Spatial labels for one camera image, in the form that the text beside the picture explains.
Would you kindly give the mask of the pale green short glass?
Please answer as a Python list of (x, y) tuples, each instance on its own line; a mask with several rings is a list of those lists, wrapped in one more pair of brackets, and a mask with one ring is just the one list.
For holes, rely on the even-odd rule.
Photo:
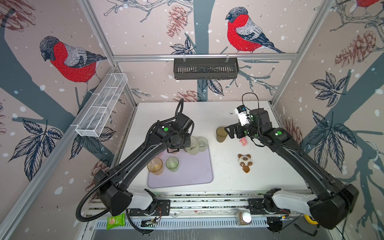
[(209, 142), (204, 137), (198, 138), (198, 147), (200, 152), (204, 152), (208, 148)]

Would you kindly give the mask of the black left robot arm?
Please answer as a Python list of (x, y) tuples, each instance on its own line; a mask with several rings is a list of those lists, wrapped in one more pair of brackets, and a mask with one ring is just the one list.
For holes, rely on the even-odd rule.
[[(191, 146), (194, 122), (183, 114), (184, 100), (181, 99), (175, 116), (156, 121), (147, 131), (144, 142), (123, 162), (107, 173), (95, 175), (95, 187), (80, 201), (76, 218), (80, 222), (90, 222), (110, 213), (118, 216), (127, 209), (140, 209), (152, 214), (157, 208), (157, 198), (148, 189), (138, 191), (130, 188), (132, 181), (157, 155), (163, 151), (177, 153)], [(87, 200), (97, 194), (106, 210), (92, 217), (83, 217), (82, 208)]]

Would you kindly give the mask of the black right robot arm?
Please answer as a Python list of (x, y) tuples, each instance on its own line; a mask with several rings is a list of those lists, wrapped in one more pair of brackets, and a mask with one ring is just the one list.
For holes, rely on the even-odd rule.
[(352, 184), (344, 185), (312, 158), (300, 150), (293, 137), (283, 128), (274, 128), (263, 108), (248, 111), (241, 105), (235, 109), (239, 122), (225, 127), (230, 138), (257, 139), (272, 152), (282, 157), (298, 172), (312, 190), (312, 194), (298, 194), (273, 188), (264, 194), (267, 212), (287, 209), (312, 217), (320, 226), (333, 229), (354, 209), (359, 195)]

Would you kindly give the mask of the pale green frosted glass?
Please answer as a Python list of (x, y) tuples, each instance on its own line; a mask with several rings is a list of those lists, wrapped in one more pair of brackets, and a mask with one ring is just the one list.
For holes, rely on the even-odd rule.
[(184, 149), (185, 152), (189, 153), (190, 155), (197, 155), (199, 153), (199, 143), (198, 139), (194, 136), (191, 136), (191, 144), (190, 147), (187, 147)]

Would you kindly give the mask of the yellow glass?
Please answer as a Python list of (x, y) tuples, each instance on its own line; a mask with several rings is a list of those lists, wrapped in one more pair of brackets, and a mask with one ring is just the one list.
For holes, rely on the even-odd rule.
[(153, 175), (161, 175), (164, 171), (163, 168), (163, 161), (160, 158), (153, 158), (148, 164), (147, 169), (150, 172), (150, 174)]

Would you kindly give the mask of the small green glass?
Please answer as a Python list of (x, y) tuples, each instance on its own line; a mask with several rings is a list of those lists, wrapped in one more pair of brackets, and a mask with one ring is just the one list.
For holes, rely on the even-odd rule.
[(166, 161), (166, 167), (171, 172), (176, 172), (179, 169), (179, 160), (176, 157), (170, 157)]

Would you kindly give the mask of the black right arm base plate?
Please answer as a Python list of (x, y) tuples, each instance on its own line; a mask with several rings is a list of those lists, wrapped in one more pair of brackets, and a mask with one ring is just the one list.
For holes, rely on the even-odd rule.
[(278, 209), (272, 207), (271, 210), (267, 210), (264, 205), (264, 199), (248, 199), (247, 209), (252, 215), (290, 215), (291, 211), (288, 209)]

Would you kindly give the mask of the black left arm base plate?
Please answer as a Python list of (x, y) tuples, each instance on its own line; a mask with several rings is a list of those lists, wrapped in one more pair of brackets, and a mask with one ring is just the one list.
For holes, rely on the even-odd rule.
[(151, 204), (146, 210), (130, 209), (130, 217), (160, 217), (169, 216), (171, 208), (170, 200), (157, 200), (156, 205)]

